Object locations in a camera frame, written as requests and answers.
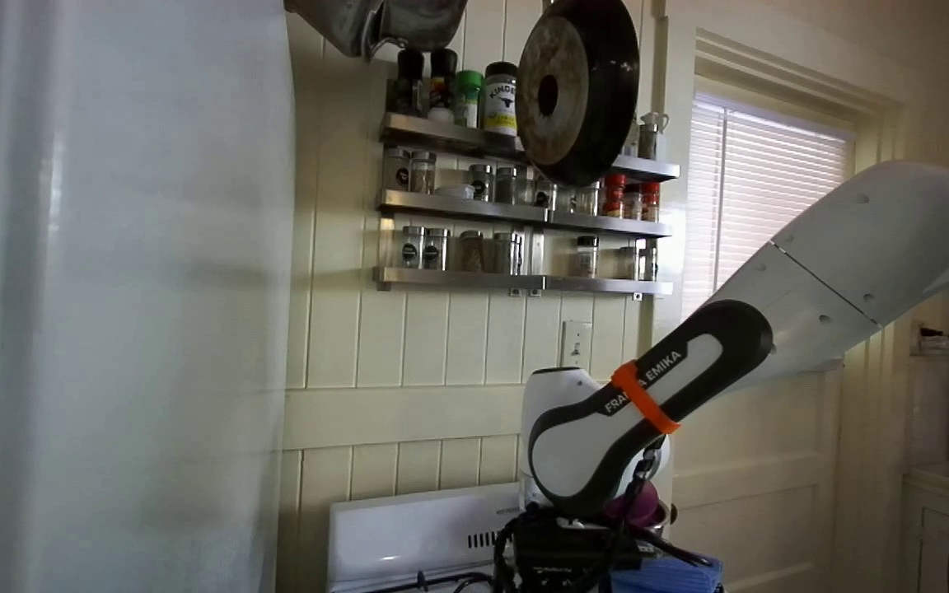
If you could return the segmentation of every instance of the white stove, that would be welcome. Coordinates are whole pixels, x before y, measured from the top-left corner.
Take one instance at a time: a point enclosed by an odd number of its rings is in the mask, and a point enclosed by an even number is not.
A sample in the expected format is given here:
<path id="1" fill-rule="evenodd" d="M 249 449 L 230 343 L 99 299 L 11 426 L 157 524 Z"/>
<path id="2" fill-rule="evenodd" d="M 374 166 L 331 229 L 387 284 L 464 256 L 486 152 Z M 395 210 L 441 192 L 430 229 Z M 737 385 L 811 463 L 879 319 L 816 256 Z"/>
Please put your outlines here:
<path id="1" fill-rule="evenodd" d="M 486 593 L 493 536 L 519 515 L 518 484 L 340 500 L 329 593 Z"/>

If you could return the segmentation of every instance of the wall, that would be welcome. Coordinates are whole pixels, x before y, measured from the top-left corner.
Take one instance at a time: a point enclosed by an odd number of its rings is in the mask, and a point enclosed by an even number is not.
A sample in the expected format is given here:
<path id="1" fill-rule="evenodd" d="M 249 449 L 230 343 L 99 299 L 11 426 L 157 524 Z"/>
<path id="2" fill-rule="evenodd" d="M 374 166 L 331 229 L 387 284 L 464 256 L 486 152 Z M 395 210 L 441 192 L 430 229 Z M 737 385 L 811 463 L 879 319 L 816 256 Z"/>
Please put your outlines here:
<path id="1" fill-rule="evenodd" d="M 541 2 L 471 0 L 455 49 L 485 66 L 518 55 Z M 650 96 L 650 0 L 630 2 Z M 915 0 L 686 0 L 667 2 L 664 157 L 686 162 L 695 36 L 752 44 L 885 98 L 876 157 L 949 165 L 949 2 Z M 300 19 L 292 367 L 283 455 L 280 589 L 318 589 L 323 508 L 337 496 L 506 480 L 518 467 L 519 378 L 557 356 L 561 319 L 594 321 L 594 372 L 639 349 L 646 307 L 614 296 L 382 293 L 374 182 L 382 83 L 392 55 L 351 62 Z M 664 274 L 682 276 L 682 182 L 664 188 Z M 678 303 L 654 299 L 654 337 Z M 904 359 L 908 321 L 949 326 L 949 293 L 849 349 L 827 372 L 710 402 L 676 437 L 664 491 L 682 505 L 673 536 L 719 554 L 733 589 L 885 589 L 890 530 L 915 410 L 945 367 Z"/>

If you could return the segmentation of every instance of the frying pan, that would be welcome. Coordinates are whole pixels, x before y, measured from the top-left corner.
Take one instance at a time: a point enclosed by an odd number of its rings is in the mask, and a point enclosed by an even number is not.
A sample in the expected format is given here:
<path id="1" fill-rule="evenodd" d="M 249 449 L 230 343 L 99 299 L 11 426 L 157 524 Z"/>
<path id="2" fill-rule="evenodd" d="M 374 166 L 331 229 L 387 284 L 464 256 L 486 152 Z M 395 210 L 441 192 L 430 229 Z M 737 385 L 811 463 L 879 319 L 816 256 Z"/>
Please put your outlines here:
<path id="1" fill-rule="evenodd" d="M 618 0 L 557 0 L 519 51 L 518 136 L 554 182 L 585 188 L 618 154 L 636 108 L 639 43 Z"/>

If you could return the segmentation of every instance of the window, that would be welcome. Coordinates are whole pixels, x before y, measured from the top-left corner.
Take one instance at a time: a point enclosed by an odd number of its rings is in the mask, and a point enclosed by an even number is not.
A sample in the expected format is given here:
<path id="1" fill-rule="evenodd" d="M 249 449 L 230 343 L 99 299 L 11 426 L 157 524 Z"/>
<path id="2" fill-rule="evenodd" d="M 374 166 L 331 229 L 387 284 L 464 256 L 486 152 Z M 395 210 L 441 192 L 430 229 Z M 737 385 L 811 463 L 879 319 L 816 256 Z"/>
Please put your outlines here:
<path id="1" fill-rule="evenodd" d="M 837 188 L 849 173 L 849 152 L 837 129 L 699 91 L 682 308 L 706 303 L 764 241 Z"/>

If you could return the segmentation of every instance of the white cabinet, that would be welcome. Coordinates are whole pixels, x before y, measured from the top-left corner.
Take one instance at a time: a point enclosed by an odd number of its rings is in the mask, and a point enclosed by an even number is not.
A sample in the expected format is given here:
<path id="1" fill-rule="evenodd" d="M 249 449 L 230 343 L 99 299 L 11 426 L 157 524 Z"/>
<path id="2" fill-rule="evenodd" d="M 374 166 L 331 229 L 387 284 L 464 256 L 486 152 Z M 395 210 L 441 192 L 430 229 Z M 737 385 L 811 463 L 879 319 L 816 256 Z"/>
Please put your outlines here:
<path id="1" fill-rule="evenodd" d="M 906 473 L 904 593 L 949 593 L 949 467 Z"/>

